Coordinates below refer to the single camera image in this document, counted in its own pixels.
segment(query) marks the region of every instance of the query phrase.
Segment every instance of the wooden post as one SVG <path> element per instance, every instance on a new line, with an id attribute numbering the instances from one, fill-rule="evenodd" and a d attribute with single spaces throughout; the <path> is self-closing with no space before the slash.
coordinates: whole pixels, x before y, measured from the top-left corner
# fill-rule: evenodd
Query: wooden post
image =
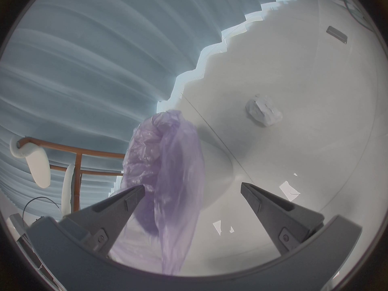
<path id="1" fill-rule="evenodd" d="M 81 190 L 81 160 L 82 153 L 77 153 L 75 158 L 75 182 L 74 182 L 74 211 L 80 209 L 80 190 Z"/>

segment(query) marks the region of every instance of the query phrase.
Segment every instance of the wooden frame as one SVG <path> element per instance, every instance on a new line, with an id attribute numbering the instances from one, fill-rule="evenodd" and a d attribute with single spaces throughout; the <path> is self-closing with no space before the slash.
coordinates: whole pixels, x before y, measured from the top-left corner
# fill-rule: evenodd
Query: wooden frame
<path id="1" fill-rule="evenodd" d="M 63 152 L 71 152 L 76 154 L 75 158 L 75 182 L 74 182 L 74 211 L 78 211 L 80 208 L 80 190 L 81 190 L 81 180 L 82 175 L 97 175 L 97 176 L 122 176 L 123 173 L 121 172 L 99 172 L 99 171 L 92 171 L 92 170 L 82 170 L 81 169 L 81 161 L 83 155 L 90 155 L 90 156 L 100 156 L 100 157 L 106 157 L 106 158 L 119 158 L 124 159 L 125 154 L 120 153 L 110 153 L 110 152 L 103 152 L 103 151 L 95 151 L 95 150 L 88 150 L 88 149 L 82 149 L 82 148 L 76 148 L 76 147 L 70 147 L 68 145 L 62 145 L 57 143 L 52 143 L 40 139 L 35 139 L 31 137 L 25 137 L 20 139 L 17 142 L 17 145 L 19 148 L 24 146 L 26 143 L 34 143 L 37 146 L 48 148 L 48 149 L 54 149 L 58 151 Z M 50 169 L 53 170 L 59 170 L 62 172 L 66 171 L 66 167 L 60 167 L 55 165 L 50 165 Z"/>

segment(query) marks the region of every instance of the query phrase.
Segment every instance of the purple plastic bag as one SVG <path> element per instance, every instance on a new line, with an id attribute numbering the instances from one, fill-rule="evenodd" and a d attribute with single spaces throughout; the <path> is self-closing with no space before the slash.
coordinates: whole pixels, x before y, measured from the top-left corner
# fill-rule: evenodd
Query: purple plastic bag
<path id="1" fill-rule="evenodd" d="M 145 197 L 111 255 L 129 266 L 177 274 L 192 242 L 205 185 L 195 126 L 177 110 L 155 114 L 133 131 L 123 168 L 118 192 L 143 184 Z"/>

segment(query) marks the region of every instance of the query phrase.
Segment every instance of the translucent purple bag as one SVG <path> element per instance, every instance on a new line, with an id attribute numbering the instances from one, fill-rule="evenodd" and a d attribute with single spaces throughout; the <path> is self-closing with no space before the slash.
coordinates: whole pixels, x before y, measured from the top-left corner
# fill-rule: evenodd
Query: translucent purple bag
<path id="1" fill-rule="evenodd" d="M 195 126 L 177 110 L 155 114 L 133 131 L 123 167 L 117 192 L 143 184 L 145 197 L 111 256 L 128 266 L 177 274 L 191 245 L 205 185 Z"/>

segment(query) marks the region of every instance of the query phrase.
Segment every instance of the curtain fold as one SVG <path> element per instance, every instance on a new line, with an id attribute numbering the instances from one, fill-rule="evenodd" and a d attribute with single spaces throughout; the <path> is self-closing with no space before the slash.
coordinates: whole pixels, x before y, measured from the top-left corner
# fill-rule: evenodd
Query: curtain fold
<path id="1" fill-rule="evenodd" d="M 39 188 L 12 136 L 125 153 L 133 129 L 171 96 L 221 31 L 275 0 L 36 0 L 0 61 L 0 187 L 19 208 L 47 196 L 61 204 L 64 172 Z M 46 150 L 66 167 L 75 155 Z M 121 170 L 121 161 L 85 156 L 82 167 Z M 81 207 L 108 196 L 115 177 L 82 177 Z M 60 219 L 47 200 L 27 211 Z"/>

